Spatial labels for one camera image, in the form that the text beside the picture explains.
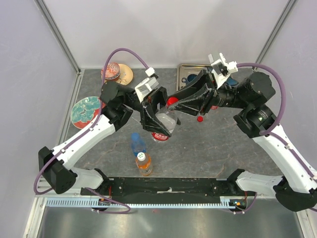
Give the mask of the clear bottle red cap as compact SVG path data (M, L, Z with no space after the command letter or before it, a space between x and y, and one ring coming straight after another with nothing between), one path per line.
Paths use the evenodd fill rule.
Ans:
M177 113L169 110L167 107L163 107L158 111L156 116L159 119L159 121L162 122L163 125L167 128L167 130L170 133L173 133L178 122ZM152 132L151 135L154 141L157 141L157 142L165 142L169 139L168 136L161 133L157 133L157 132Z

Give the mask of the orange drink bottle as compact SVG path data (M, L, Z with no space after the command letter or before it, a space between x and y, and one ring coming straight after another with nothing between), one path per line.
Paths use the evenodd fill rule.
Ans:
M153 170L151 157L145 152L140 152L136 156L136 165L143 176L149 176Z

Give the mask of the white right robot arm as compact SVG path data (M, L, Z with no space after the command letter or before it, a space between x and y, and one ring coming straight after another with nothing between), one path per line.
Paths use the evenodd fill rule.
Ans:
M218 86L211 73L201 71L187 86L169 96L167 105L192 116L205 115L213 106L239 109L234 116L237 126L266 151L282 174L265 176L237 169L227 178L228 192L273 196L293 212L314 209L317 173L292 145L266 105L274 95L270 77L262 72L252 73L236 86Z

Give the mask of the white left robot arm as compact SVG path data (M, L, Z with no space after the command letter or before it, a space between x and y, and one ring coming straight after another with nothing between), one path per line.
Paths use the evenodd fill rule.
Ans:
M101 170L79 169L74 165L97 143L120 130L134 111L140 113L144 130L171 136L156 117L158 110L166 104L167 91L155 78L147 78L135 88L106 82L100 99L102 108L92 122L66 142L53 149L43 147L38 153L40 174L56 194L85 187L98 195L107 193L109 179Z

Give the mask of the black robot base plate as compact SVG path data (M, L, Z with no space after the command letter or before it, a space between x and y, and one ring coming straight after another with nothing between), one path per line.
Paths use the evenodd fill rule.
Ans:
M96 189L122 203L218 202L220 197L254 196L225 178L113 177Z

